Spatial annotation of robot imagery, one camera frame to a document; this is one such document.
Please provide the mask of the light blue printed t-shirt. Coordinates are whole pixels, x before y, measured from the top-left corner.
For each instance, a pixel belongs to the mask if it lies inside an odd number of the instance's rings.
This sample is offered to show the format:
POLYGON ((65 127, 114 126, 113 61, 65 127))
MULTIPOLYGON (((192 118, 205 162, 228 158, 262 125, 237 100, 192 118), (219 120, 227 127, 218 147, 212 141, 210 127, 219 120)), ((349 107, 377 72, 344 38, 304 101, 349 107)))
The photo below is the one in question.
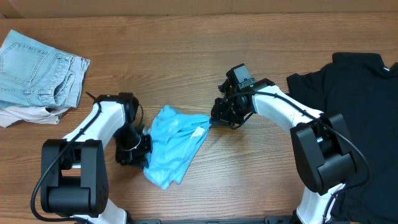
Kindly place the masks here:
POLYGON ((183 114, 164 106, 149 130, 152 152, 147 156, 149 165, 144 168, 147 179, 163 190, 172 182, 181 183, 210 128, 207 115, 183 114))

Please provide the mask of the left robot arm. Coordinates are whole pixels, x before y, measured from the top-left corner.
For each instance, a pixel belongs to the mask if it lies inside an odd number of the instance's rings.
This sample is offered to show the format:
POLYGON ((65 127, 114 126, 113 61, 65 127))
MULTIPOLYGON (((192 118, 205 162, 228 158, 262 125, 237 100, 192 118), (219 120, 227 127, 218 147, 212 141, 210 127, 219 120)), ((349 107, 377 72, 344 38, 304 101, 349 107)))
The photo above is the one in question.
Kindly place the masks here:
POLYGON ((109 198, 104 150, 116 141, 116 162, 144 169, 151 136, 134 125, 142 106, 132 93, 100 95, 88 117, 61 139, 42 146, 41 177, 31 196, 34 216, 45 222, 132 223, 129 212, 109 198))

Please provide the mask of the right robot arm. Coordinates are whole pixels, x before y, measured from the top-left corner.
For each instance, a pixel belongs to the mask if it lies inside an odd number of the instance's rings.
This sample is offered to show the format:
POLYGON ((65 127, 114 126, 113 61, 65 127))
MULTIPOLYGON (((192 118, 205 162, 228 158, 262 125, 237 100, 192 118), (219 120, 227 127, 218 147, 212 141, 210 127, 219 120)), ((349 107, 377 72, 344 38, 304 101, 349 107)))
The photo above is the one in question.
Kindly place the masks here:
POLYGON ((341 114, 324 114, 289 97, 268 79, 257 81, 245 64, 226 72, 210 123, 240 128, 261 115, 290 134, 295 165, 305 185, 289 223, 337 223, 331 214, 339 193, 358 171, 358 156, 341 114))

